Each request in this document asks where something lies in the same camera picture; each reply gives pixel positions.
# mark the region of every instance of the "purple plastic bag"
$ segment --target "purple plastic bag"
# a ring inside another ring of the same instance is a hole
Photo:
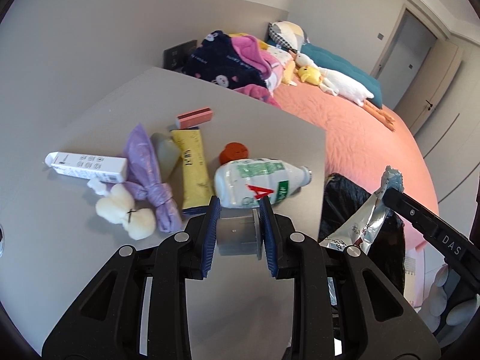
[[[127,180],[123,183],[135,200],[148,200],[155,207],[157,228],[165,233],[182,229],[177,204],[169,184],[162,183],[157,156],[141,124],[130,133],[123,156],[128,159]]]

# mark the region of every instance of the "pink blanket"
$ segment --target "pink blanket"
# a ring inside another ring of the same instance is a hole
[[[258,40],[254,36],[245,35],[231,38],[232,46],[243,62],[259,70],[262,78],[266,80],[272,74],[272,67],[265,61],[261,54]]]
[[[234,91],[282,109],[282,107],[280,107],[280,104],[278,104],[272,97],[270,91],[268,91],[268,89],[264,88],[263,86],[250,84],[242,88],[234,89]]]
[[[318,87],[300,83],[280,85],[274,96],[284,111],[326,130],[325,175],[340,173],[374,192],[387,165],[403,175],[405,193],[438,214],[437,197],[422,154],[407,126],[393,111],[395,132],[362,108]],[[406,248],[425,245],[422,235],[405,222]]]

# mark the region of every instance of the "gray table surface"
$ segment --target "gray table surface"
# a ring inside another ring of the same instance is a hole
[[[325,132],[268,104],[217,85],[152,68],[100,100],[67,125],[49,151],[118,155],[129,132],[143,123],[149,134],[168,132],[175,116],[211,107],[201,125],[210,175],[229,142],[250,156],[307,166],[313,181],[274,207],[297,231],[317,237],[323,199]],[[40,352],[46,337],[98,269],[122,245],[145,249],[164,234],[131,240],[119,225],[95,214],[98,200],[86,180],[31,163],[2,208],[5,249],[0,258],[0,300],[20,332]],[[169,179],[182,204],[182,170]],[[243,215],[243,210],[234,210]],[[222,211],[222,216],[232,212]],[[194,360],[275,359],[290,339],[293,282],[270,277],[265,258],[220,256],[201,282],[188,281],[187,307]]]

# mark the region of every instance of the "white plastic bottle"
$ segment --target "white plastic bottle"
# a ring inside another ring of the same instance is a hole
[[[281,202],[311,182],[311,171],[267,158],[237,160],[218,168],[214,182],[222,207],[253,208],[263,196]]]

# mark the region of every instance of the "white fluffy toy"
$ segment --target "white fluffy toy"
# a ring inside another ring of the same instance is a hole
[[[302,54],[301,52],[297,54],[295,58],[295,63],[301,68],[303,68],[304,66],[311,66],[312,68],[320,70],[320,68],[315,64],[313,59],[311,59],[308,55]]]
[[[105,196],[95,205],[98,216],[115,225],[123,225],[130,238],[135,240],[154,233],[157,220],[153,211],[149,208],[135,210],[135,200],[122,184],[115,184],[110,192],[97,178],[88,181],[87,185],[97,195]]]

